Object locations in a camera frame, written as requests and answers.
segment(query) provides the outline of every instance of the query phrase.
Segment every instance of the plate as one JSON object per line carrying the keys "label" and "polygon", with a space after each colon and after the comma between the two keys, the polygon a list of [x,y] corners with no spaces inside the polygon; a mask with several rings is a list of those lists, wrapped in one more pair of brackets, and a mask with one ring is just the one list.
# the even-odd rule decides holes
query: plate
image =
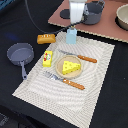
{"label": "plate", "polygon": [[[63,75],[62,70],[63,70],[64,61],[70,61],[73,63],[81,64],[81,68],[79,70]],[[60,75],[61,77],[66,78],[66,79],[73,79],[73,78],[78,77],[81,74],[83,65],[82,65],[81,60],[78,57],[73,56],[73,55],[66,55],[57,61],[55,68],[56,68],[57,74]]]}

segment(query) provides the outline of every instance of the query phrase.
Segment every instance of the dark table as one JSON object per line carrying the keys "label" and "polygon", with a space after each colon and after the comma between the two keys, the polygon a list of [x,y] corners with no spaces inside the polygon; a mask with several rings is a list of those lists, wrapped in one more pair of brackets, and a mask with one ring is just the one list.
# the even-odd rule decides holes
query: dark table
{"label": "dark table", "polygon": [[[39,28],[48,32],[61,29],[48,24],[48,19],[62,1],[28,0],[32,18]],[[31,23],[23,0],[0,14],[0,105],[51,128],[76,128],[59,117],[12,96],[23,79],[21,67],[14,66],[8,60],[7,50],[16,43],[27,42],[32,45],[35,58],[25,66],[28,74],[49,46],[37,44],[37,36],[40,34],[43,33]],[[81,32],[77,35],[115,45],[90,128],[128,128],[128,44]]]}

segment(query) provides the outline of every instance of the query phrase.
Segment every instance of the cheese block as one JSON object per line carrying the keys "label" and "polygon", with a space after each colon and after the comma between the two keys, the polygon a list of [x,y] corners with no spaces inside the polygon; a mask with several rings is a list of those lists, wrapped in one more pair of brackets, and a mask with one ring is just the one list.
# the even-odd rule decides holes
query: cheese block
{"label": "cheese block", "polygon": [[38,44],[55,43],[55,42],[56,42],[56,39],[54,34],[38,35],[38,38],[37,38]]}
{"label": "cheese block", "polygon": [[80,68],[81,68],[80,64],[73,63],[73,62],[70,62],[70,61],[64,61],[62,73],[63,73],[63,75],[65,75],[67,73],[76,71]]}
{"label": "cheese block", "polygon": [[43,67],[51,67],[52,54],[52,51],[45,51],[43,58]]}

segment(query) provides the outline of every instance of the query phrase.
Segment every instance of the small gray pan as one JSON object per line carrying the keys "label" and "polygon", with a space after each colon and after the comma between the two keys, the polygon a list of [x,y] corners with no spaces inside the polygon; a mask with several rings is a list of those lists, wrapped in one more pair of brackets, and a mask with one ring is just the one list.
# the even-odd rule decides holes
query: small gray pan
{"label": "small gray pan", "polygon": [[28,43],[17,43],[11,46],[7,51],[9,60],[18,66],[22,66],[22,77],[27,79],[27,74],[24,65],[30,63],[34,58],[33,48]]}

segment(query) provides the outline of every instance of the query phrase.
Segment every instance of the cheese wedge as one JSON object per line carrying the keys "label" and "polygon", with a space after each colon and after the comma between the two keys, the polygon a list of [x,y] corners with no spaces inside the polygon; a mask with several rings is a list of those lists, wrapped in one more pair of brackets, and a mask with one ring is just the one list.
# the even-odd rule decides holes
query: cheese wedge
{"label": "cheese wedge", "polygon": [[62,73],[63,73],[63,75],[65,75],[67,73],[76,71],[80,68],[81,68],[80,64],[73,63],[73,62],[70,62],[70,61],[64,61]]}

